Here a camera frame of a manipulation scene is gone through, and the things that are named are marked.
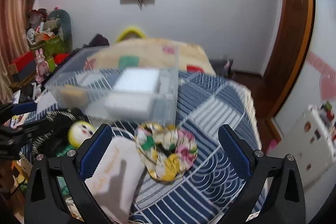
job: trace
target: curtain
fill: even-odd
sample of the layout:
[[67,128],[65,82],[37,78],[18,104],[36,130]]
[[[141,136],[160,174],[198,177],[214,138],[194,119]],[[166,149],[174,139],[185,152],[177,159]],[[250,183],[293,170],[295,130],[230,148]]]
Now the curtain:
[[26,39],[28,12],[34,0],[0,0],[0,101],[12,100],[11,80],[7,67],[17,57],[29,51]]

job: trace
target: scrunchie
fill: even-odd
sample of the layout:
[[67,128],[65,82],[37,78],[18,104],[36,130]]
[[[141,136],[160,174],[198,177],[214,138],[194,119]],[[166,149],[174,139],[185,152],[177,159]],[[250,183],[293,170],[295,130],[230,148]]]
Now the scrunchie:
[[159,181],[180,178],[197,157],[193,133],[174,126],[143,123],[135,130],[135,143],[149,175]]

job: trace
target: metal screw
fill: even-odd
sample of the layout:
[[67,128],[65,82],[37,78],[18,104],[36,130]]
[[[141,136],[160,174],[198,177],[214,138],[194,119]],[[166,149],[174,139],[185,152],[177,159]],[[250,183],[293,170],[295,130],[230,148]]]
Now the metal screw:
[[254,153],[257,157],[262,157],[264,155],[264,152],[261,150],[255,150]]
[[72,157],[74,154],[76,154],[76,151],[75,150],[69,150],[68,152],[67,152],[67,155],[69,156],[69,157]]
[[43,157],[44,157],[43,154],[38,154],[37,157],[36,157],[36,159],[37,159],[37,160],[41,160],[41,159],[43,159]]
[[295,159],[294,156],[291,155],[291,154],[288,154],[288,155],[287,155],[287,158],[288,158],[290,161],[293,161],[293,160]]

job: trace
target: dark brown floor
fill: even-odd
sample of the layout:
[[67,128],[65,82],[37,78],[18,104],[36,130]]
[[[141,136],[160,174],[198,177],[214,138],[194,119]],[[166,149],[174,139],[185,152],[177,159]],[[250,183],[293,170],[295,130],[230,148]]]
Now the dark brown floor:
[[276,98],[272,96],[272,91],[264,83],[261,76],[241,72],[236,72],[235,74],[233,80],[251,90],[262,151],[265,152],[270,141],[273,139],[273,135],[265,123],[265,118],[274,105]]

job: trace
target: pink bunny toy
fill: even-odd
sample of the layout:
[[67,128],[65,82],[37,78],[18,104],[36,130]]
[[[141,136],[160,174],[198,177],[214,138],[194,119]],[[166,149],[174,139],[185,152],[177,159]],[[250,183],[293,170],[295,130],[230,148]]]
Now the pink bunny toy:
[[36,76],[35,80],[40,85],[44,80],[44,75],[49,75],[49,64],[45,61],[45,56],[43,55],[43,50],[35,51],[36,60]]

